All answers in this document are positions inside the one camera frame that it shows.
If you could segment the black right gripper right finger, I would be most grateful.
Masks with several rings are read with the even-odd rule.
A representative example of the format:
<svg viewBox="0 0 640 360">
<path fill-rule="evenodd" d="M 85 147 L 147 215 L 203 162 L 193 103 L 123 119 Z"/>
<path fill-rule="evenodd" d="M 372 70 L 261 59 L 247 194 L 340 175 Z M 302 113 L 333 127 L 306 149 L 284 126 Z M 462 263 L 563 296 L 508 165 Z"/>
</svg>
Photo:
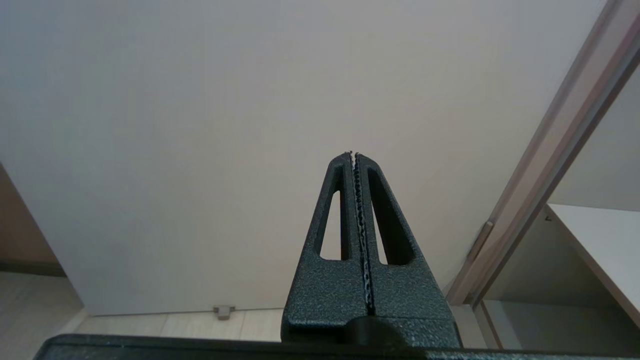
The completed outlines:
<svg viewBox="0 0 640 360">
<path fill-rule="evenodd" d="M 460 348 L 457 324 L 381 167 L 355 155 L 355 206 L 366 315 L 363 346 Z"/>
</svg>

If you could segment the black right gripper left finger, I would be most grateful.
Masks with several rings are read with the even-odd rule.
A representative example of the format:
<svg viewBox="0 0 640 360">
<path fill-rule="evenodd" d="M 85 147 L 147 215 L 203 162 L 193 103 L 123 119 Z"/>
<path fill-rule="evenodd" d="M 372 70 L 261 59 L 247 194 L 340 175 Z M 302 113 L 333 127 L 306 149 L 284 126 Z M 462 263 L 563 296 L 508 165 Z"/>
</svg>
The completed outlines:
<svg viewBox="0 0 640 360">
<path fill-rule="evenodd" d="M 339 195 L 338 260 L 322 257 L 334 194 Z M 327 166 L 281 319 L 284 343 L 329 343 L 345 339 L 345 328 L 370 313 L 368 255 L 359 224 L 354 162 L 350 152 Z"/>
</svg>

